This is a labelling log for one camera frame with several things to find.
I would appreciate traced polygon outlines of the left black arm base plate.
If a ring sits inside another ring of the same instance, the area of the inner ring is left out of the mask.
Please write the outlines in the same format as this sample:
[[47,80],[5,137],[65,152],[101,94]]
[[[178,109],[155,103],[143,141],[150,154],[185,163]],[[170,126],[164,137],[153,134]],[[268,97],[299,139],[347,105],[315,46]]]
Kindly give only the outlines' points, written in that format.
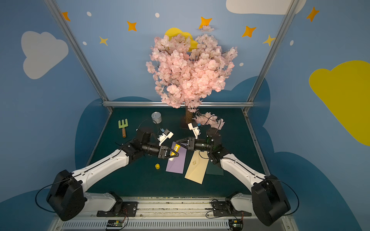
[[97,217],[135,217],[137,212],[138,202],[121,202],[118,201],[110,210],[99,210]]

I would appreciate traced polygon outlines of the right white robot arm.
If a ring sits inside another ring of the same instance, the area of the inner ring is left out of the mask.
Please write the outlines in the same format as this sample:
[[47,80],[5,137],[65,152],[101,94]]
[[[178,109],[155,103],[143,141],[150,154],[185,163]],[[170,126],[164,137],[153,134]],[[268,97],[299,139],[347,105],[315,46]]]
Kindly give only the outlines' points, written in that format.
[[229,172],[247,187],[251,195],[233,193],[225,202],[215,202],[215,215],[255,215],[264,225],[271,226],[291,209],[282,181],[276,176],[266,176],[242,161],[221,144],[221,135],[216,129],[207,130],[206,139],[187,137],[176,141],[187,150],[206,152],[216,166]]

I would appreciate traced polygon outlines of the cream yellow envelope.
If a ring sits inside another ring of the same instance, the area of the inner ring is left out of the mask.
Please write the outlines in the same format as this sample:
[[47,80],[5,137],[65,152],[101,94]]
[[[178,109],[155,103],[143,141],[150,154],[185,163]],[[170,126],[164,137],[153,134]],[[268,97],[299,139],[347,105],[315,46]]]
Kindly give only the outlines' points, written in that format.
[[208,152],[194,151],[185,179],[202,184],[208,163]]

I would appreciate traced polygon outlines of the purple envelope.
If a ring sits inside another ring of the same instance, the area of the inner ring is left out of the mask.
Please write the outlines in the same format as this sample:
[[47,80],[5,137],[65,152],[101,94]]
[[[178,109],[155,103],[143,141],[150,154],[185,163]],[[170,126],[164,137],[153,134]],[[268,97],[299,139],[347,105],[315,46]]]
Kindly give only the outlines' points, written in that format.
[[183,174],[185,160],[186,160],[186,153],[187,153],[187,149],[181,146],[179,150],[179,154],[180,154],[179,157],[176,157],[173,161],[168,160],[166,172]]

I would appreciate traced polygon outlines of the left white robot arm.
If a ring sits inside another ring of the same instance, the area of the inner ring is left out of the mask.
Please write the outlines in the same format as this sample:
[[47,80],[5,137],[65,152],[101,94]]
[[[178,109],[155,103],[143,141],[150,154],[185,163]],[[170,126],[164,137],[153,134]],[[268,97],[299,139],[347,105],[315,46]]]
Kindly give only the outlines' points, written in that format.
[[123,215],[123,201],[114,192],[88,193],[98,181],[112,172],[123,168],[148,154],[160,159],[177,157],[177,151],[164,146],[166,139],[173,136],[164,130],[159,136],[159,143],[151,143],[152,133],[138,129],[136,137],[124,144],[110,155],[84,168],[68,172],[59,172],[51,186],[46,201],[62,221],[68,221],[85,212],[97,212],[101,217],[118,217]]

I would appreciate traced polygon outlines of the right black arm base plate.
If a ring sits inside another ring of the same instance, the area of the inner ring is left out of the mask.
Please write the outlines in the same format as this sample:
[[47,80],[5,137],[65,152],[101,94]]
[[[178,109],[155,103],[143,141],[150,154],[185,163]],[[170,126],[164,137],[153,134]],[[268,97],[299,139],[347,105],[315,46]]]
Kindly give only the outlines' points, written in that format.
[[229,202],[212,200],[210,202],[214,217],[251,217],[252,213],[246,211],[237,211]]

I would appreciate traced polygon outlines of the dark green envelope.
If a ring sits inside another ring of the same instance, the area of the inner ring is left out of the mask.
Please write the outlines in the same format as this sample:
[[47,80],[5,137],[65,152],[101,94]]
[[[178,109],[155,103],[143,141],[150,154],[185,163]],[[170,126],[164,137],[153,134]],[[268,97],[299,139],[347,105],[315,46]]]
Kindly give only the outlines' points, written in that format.
[[217,165],[214,165],[212,162],[208,162],[208,165],[206,168],[206,174],[223,176],[224,170],[218,167]]

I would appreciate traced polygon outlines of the yellow glue stick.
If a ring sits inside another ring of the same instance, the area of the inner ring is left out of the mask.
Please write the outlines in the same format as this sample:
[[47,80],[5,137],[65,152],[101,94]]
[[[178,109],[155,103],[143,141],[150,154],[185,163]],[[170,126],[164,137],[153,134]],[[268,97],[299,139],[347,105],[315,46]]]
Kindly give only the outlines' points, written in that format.
[[169,160],[170,161],[173,161],[176,157],[179,157],[179,150],[180,150],[180,145],[177,144],[176,142],[174,142],[172,144],[172,148],[171,148],[171,153],[170,153],[170,158]]

